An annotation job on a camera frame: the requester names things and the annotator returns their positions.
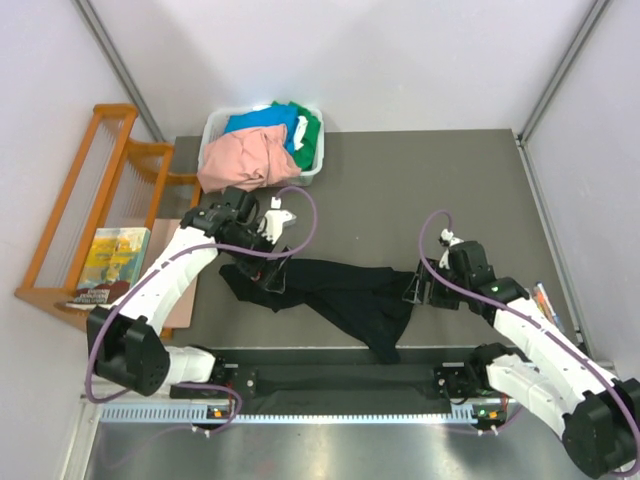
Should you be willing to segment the black t-shirt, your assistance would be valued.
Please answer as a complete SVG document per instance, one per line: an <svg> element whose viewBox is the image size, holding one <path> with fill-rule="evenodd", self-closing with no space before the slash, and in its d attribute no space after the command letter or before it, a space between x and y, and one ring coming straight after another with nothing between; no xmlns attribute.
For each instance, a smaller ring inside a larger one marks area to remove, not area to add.
<svg viewBox="0 0 640 480"><path fill-rule="evenodd" d="M403 299L414 274L390 267L361 267L326 260L292 259L284 291L268 292L227 264L219 274L235 297L277 313L306 305L364 343L384 364L401 361L396 348L413 305Z"/></svg>

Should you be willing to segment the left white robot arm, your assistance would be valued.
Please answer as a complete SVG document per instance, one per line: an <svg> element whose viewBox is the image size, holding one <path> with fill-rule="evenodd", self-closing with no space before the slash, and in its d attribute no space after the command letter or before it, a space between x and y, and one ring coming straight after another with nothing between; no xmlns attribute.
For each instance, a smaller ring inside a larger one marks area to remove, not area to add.
<svg viewBox="0 0 640 480"><path fill-rule="evenodd" d="M192 383L205 396L226 387L227 374L202 347L170 347L160 335L174 306L200 272L225 250L242 273L260 279L281 260L274 248L295 215L279 198L261 218L252 217L256 197L228 190L218 203L194 207L168 245L124 295L97 306L87 317L89 378L109 380L127 391L151 396L163 387Z"/></svg>

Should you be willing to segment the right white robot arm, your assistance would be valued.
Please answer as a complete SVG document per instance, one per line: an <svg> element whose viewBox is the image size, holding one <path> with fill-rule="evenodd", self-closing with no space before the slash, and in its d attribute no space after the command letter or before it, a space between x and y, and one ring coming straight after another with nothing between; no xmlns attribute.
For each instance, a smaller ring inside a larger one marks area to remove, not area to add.
<svg viewBox="0 0 640 480"><path fill-rule="evenodd" d="M638 473L638 380L619 379L568 340L526 289L495 275L480 243L450 230L439 242L442 256L420 259L407 300L450 310L466 303L515 346L477 347L465 363L469 388L516 400L559 438L585 475Z"/></svg>

